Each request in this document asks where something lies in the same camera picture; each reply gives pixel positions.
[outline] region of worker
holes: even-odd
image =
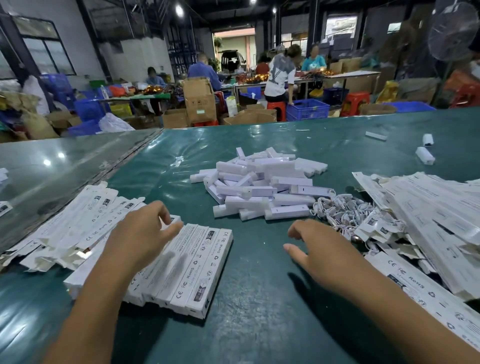
[[[292,45],[284,53],[277,54],[270,62],[270,76],[265,85],[267,102],[287,102],[293,105],[293,90],[295,86],[295,70],[301,62],[301,48]],[[285,82],[288,82],[288,92],[285,92]]]
[[[188,69],[188,77],[207,77],[210,79],[210,84],[214,91],[220,91],[222,89],[222,83],[218,79],[218,74],[212,66],[208,65],[208,57],[205,53],[200,53],[198,55],[198,62],[190,66]]]
[[[320,48],[318,47],[318,44],[314,44],[310,50],[310,57],[303,61],[301,70],[306,72],[326,66],[327,64],[325,63],[325,58],[320,55]]]
[[[268,74],[270,72],[270,67],[268,66],[269,58],[266,54],[263,54],[258,61],[257,68],[255,69],[255,74]]]
[[[167,84],[163,80],[162,77],[158,76],[155,68],[153,67],[148,67],[148,78],[145,80],[149,85],[152,86],[161,86],[161,87],[167,87]]]
[[[167,208],[155,201],[117,224],[43,364],[110,363],[120,304],[131,280],[183,226],[177,222],[160,231],[159,217],[170,224]],[[362,310],[409,363],[480,363],[480,352],[445,328],[331,227],[297,220],[288,236],[302,239],[308,250],[307,255],[296,245],[283,245],[293,261]]]

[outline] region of blue shirt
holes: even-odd
[[[321,56],[320,54],[315,57],[313,60],[311,57],[307,58],[306,60],[303,61],[303,65],[301,67],[302,71],[310,71],[310,65],[312,63],[317,63],[319,67],[326,67],[327,64],[325,63],[325,58]]]
[[[163,78],[160,76],[148,77],[145,82],[147,82],[149,85],[152,85],[152,86],[156,86],[156,85],[159,85],[162,87],[167,86]]]
[[[222,89],[222,83],[218,79],[218,74],[213,70],[212,66],[203,62],[192,64],[188,69],[188,77],[208,77],[214,91]]]

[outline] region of green table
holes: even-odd
[[[478,178],[480,109],[322,119],[263,125],[165,130],[109,181],[120,195],[163,200],[183,221],[233,229],[218,289],[204,322],[153,304],[122,304],[114,363],[401,363],[355,307],[305,279],[282,249],[291,220],[214,219],[212,197],[189,175],[218,160],[273,146],[328,163],[314,185],[352,191],[353,171],[384,176],[426,171],[458,181]],[[307,132],[296,129],[309,129]],[[365,137],[370,131],[386,142]],[[433,166],[415,150],[432,133]],[[69,272],[0,276],[0,362],[38,360],[68,314],[62,286]]]

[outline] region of forearm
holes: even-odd
[[[293,85],[288,85],[288,102],[293,102]]]
[[[113,263],[100,257],[44,364],[64,363],[65,358],[69,364],[110,362],[118,311],[132,279],[114,272]]]
[[[480,363],[480,353],[420,307],[374,268],[365,284],[345,296],[358,306],[412,363]]]

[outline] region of ceiling light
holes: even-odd
[[[177,15],[180,17],[180,18],[183,18],[183,9],[181,8],[180,5],[177,5],[175,7],[175,11],[177,12]]]

